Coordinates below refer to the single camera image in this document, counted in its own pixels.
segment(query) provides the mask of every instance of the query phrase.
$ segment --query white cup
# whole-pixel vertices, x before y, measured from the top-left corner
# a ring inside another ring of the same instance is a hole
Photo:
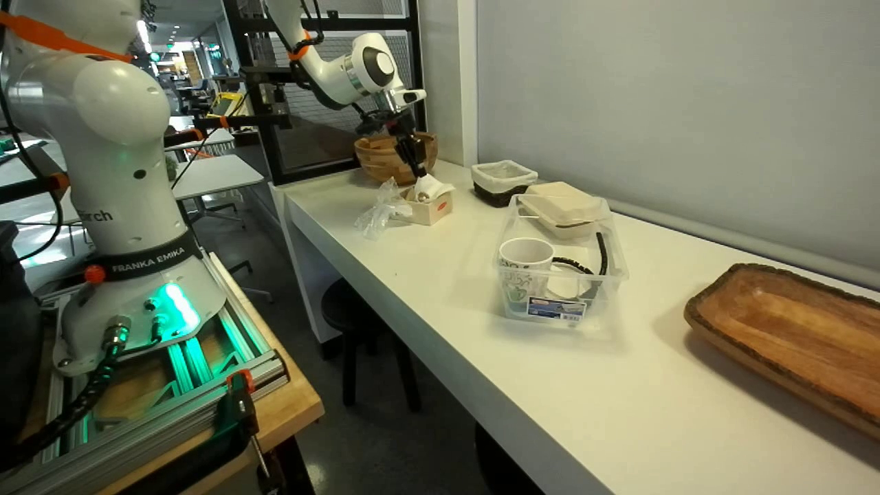
[[[497,246],[503,303],[521,310],[530,297],[545,297],[553,244],[536,235],[514,235]]]

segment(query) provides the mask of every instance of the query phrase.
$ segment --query gray wall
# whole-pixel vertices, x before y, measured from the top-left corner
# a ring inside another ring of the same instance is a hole
[[[479,0],[475,83],[479,158],[880,281],[877,0]]]

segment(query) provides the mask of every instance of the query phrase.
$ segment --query floor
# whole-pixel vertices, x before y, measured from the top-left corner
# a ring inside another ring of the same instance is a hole
[[[255,308],[323,398],[323,417],[299,433],[299,447],[319,495],[483,495],[490,493],[473,444],[473,417],[414,361],[420,413],[404,403],[393,343],[380,339],[374,354],[356,361],[356,403],[340,403],[340,351],[321,354],[312,341],[283,238],[245,191],[239,213],[223,212],[194,222],[198,238],[226,263],[248,259],[237,273]]]

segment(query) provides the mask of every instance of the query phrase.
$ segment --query lid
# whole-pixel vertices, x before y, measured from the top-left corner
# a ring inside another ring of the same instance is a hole
[[[554,227],[597,222],[608,218],[604,198],[587,196],[565,180],[532,185],[519,204]]]

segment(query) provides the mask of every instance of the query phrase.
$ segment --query wooden cutting board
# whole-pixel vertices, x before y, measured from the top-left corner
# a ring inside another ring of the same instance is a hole
[[[880,440],[880,304],[794,273],[733,263],[685,318],[712,347]]]

